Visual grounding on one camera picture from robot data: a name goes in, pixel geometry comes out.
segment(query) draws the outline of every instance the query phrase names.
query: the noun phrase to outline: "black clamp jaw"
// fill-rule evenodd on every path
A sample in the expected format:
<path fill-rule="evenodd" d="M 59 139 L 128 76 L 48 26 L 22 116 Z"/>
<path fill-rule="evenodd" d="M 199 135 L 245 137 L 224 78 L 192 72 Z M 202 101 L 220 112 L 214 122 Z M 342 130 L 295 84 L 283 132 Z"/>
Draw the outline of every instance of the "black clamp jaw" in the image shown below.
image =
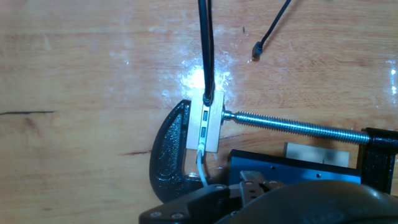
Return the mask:
<path fill-rule="evenodd" d="M 190 100 L 182 100 L 169 113 L 150 154 L 150 184 L 163 203 L 203 187 L 200 179 L 183 173 L 190 105 Z"/>
<path fill-rule="evenodd" d="M 376 190 L 390 194 L 396 154 L 398 132 L 376 128 L 365 128 L 370 142 L 360 145 L 357 169 L 362 171 L 361 182 Z"/>

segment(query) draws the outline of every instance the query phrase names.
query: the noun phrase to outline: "black object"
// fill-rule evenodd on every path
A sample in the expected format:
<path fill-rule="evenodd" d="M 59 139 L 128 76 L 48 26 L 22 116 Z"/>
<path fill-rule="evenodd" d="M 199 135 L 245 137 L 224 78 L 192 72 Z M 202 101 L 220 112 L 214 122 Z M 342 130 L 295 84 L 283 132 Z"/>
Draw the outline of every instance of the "black object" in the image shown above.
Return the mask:
<path fill-rule="evenodd" d="M 211 0 L 198 0 L 201 51 L 203 56 L 203 72 L 205 74 L 205 93 L 203 103 L 210 106 L 213 102 L 214 84 L 214 40 L 213 21 L 211 18 Z"/>
<path fill-rule="evenodd" d="M 362 184 L 390 194 L 398 153 L 398 133 L 376 128 L 363 131 L 369 133 L 371 140 L 359 147 L 356 165 L 362 170 Z"/>
<path fill-rule="evenodd" d="M 150 184 L 163 203 L 203 187 L 199 179 L 183 174 L 190 105 L 191 101 L 182 100 L 170 112 L 150 154 Z"/>
<path fill-rule="evenodd" d="M 210 185 L 142 213 L 150 223 L 397 223 L 398 199 L 336 180 L 294 185 L 242 171 L 239 185 Z"/>
<path fill-rule="evenodd" d="M 287 6 L 289 6 L 290 2 L 291 2 L 291 0 L 286 0 L 285 4 L 282 6 L 282 8 L 280 9 L 278 15 L 276 16 L 276 18 L 272 22 L 272 24 L 271 24 L 270 28 L 268 29 L 267 33 L 261 39 L 261 42 L 257 42 L 254 45 L 253 50 L 252 50 L 252 58 L 254 60 L 258 60 L 260 58 L 260 54 L 262 54 L 262 48 L 263 48 L 266 40 L 268 39 L 268 37 L 270 36 L 272 31 L 274 30 L 276 24 L 278 23 L 279 19 L 282 17 L 283 13 L 285 12 Z"/>

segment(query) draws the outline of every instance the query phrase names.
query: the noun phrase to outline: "wooden block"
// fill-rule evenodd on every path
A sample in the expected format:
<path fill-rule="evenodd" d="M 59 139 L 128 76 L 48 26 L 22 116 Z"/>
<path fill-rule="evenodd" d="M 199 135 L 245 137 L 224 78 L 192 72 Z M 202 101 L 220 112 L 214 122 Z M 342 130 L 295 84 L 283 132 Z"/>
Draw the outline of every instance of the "wooden block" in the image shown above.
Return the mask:
<path fill-rule="evenodd" d="M 217 152 L 224 92 L 214 91 L 213 103 L 210 108 L 203 105 L 203 92 L 204 89 L 195 89 L 193 93 L 188 125 L 187 149 L 197 150 L 200 141 L 204 144 L 202 140 L 206 139 L 206 152 Z"/>

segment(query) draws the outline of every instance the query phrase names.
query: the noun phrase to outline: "table surface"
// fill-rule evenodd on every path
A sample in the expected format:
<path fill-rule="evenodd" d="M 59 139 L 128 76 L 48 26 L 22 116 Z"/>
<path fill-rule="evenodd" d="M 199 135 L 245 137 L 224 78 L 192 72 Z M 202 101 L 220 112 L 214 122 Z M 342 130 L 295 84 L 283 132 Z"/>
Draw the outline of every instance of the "table surface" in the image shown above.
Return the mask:
<path fill-rule="evenodd" d="M 398 2 L 293 0 L 250 61 L 282 5 L 214 0 L 226 109 L 396 130 Z M 197 1 L 2 0 L 0 46 L 1 223 L 135 223 L 160 204 L 153 140 L 204 85 Z M 356 165 L 355 145 L 226 122 L 207 166 L 216 175 L 231 149 L 281 156 L 285 142 L 349 151 Z"/>

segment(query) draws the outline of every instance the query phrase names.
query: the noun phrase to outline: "cable plug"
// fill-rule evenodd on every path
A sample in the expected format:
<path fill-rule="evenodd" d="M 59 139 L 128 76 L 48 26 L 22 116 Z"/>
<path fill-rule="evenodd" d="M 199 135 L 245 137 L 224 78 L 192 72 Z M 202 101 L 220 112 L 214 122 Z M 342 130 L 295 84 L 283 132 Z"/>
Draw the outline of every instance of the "cable plug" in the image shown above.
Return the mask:
<path fill-rule="evenodd" d="M 253 60 L 257 61 L 260 60 L 261 54 L 262 54 L 262 45 L 261 42 L 257 42 L 254 45 L 253 50 L 251 51 L 251 57 Z"/>

